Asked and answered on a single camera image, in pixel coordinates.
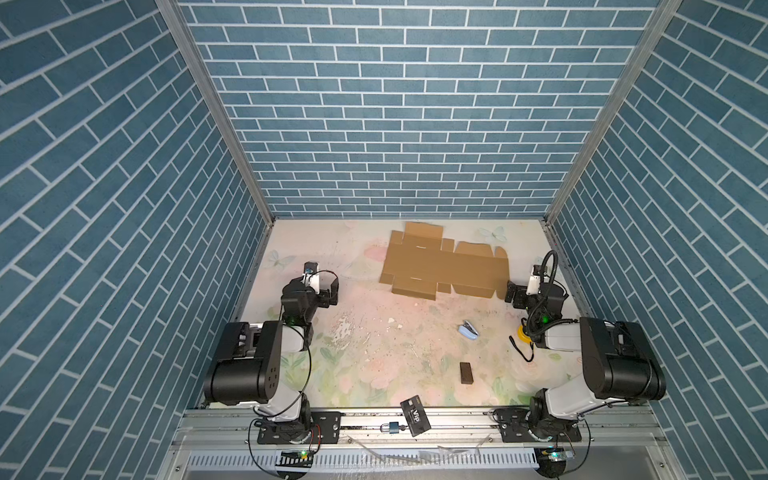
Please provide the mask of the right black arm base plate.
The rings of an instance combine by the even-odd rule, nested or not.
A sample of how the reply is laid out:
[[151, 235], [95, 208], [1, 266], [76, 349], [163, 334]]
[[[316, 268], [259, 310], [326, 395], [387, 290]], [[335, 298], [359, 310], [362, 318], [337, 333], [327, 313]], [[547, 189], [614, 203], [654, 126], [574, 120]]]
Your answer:
[[582, 440], [576, 420], [560, 419], [544, 411], [520, 406], [496, 408], [490, 413], [498, 425], [503, 443], [554, 442], [576, 443]]

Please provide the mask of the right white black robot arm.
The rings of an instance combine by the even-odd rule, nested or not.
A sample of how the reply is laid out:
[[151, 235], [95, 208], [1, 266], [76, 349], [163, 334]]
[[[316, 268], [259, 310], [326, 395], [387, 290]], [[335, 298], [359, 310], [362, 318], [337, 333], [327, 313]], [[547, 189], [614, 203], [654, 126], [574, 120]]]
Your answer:
[[577, 353], [581, 372], [566, 383], [539, 390], [530, 400], [526, 423], [539, 437], [573, 427], [603, 407], [662, 399], [666, 379], [640, 325], [592, 317], [566, 318], [567, 291], [552, 278], [527, 286], [507, 283], [505, 301], [522, 310], [510, 343], [531, 363], [539, 350]]

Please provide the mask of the brown cardboard box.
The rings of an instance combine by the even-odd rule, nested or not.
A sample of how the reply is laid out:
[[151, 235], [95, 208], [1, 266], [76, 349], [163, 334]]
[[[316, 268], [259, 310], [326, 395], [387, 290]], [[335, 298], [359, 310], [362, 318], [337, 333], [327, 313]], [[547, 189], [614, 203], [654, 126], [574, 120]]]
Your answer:
[[439, 293], [503, 299], [509, 280], [503, 248], [455, 241], [443, 227], [422, 222], [391, 233], [380, 275], [394, 294], [425, 300]]

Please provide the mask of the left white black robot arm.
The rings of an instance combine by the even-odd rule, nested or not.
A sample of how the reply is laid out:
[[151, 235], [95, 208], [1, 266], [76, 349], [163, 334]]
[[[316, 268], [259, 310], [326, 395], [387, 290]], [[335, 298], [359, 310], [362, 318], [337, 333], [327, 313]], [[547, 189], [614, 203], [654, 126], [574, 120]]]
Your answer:
[[276, 320], [224, 326], [203, 382], [204, 398], [226, 406], [250, 404], [256, 415], [276, 426], [309, 428], [311, 413], [303, 389], [280, 380], [284, 353], [310, 352], [312, 320], [319, 309], [338, 304], [339, 279], [320, 285], [325, 272], [306, 272], [282, 290]]

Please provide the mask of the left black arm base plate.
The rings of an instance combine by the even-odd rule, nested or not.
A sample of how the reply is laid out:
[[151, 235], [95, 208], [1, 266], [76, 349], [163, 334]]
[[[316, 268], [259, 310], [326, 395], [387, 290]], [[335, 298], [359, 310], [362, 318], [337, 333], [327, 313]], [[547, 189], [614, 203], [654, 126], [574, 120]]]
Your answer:
[[320, 446], [337, 444], [341, 428], [342, 413], [339, 411], [312, 410], [300, 413], [290, 421], [258, 420], [259, 445], [289, 445], [303, 443], [314, 434], [314, 442]]

